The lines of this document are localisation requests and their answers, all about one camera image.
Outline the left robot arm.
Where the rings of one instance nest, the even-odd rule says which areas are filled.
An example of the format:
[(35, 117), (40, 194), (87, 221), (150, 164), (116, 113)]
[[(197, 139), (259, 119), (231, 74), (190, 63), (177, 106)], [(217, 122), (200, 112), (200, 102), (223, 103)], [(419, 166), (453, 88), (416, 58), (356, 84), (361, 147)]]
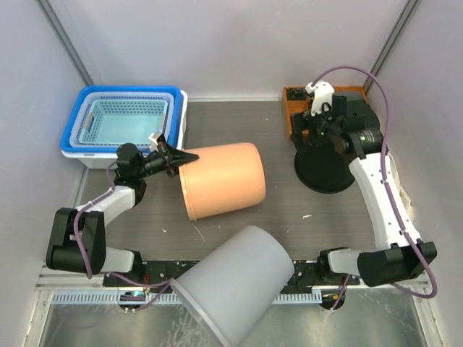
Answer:
[(145, 178), (162, 172), (177, 175), (181, 166), (198, 159), (199, 155), (166, 142), (147, 155), (132, 143), (119, 146), (109, 189), (84, 205), (56, 211), (46, 252), (47, 268), (82, 273), (88, 278), (115, 274), (128, 286), (141, 284), (145, 277), (141, 254), (109, 247), (106, 227), (141, 202), (147, 188)]

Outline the large black container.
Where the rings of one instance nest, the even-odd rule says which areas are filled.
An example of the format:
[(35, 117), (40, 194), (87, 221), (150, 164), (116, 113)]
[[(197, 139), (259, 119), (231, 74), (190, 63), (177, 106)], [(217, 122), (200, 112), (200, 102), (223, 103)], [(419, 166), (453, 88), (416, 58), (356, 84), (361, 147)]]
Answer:
[(323, 194), (344, 191), (354, 182), (349, 164), (381, 151), (383, 134), (380, 122), (368, 104), (347, 106), (344, 128), (348, 147), (334, 147), (332, 144), (311, 147), (307, 141), (303, 148), (296, 148), (296, 175), (311, 190)]

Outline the grey plastic container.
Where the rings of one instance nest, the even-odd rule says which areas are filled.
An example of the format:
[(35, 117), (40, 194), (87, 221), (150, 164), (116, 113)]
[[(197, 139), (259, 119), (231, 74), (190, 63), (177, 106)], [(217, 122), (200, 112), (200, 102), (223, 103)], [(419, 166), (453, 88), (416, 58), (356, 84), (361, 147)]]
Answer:
[(217, 346), (239, 346), (293, 275), (282, 245), (246, 226), (170, 285)]

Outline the orange plastic container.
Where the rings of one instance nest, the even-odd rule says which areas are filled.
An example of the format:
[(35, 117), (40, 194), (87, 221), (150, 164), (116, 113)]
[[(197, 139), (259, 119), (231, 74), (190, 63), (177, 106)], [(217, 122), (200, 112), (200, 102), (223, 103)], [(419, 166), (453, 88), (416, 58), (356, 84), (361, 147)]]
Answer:
[(187, 152), (199, 156), (179, 167), (190, 220), (252, 207), (265, 199), (265, 173), (254, 144), (241, 142)]

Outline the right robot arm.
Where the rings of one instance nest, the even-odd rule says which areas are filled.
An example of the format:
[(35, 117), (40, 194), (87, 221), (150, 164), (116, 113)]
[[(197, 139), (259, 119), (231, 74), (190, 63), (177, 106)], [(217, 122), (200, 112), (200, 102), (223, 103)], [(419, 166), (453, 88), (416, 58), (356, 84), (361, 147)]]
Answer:
[(373, 250), (342, 247), (320, 252), (320, 281), (332, 285), (345, 274), (376, 287), (422, 275), (437, 249), (433, 242), (422, 240), (407, 214), (390, 158), (381, 152), (379, 119), (362, 94), (335, 93), (320, 112), (294, 113), (290, 121), (299, 180), (324, 194), (342, 192), (357, 183), (373, 225)]

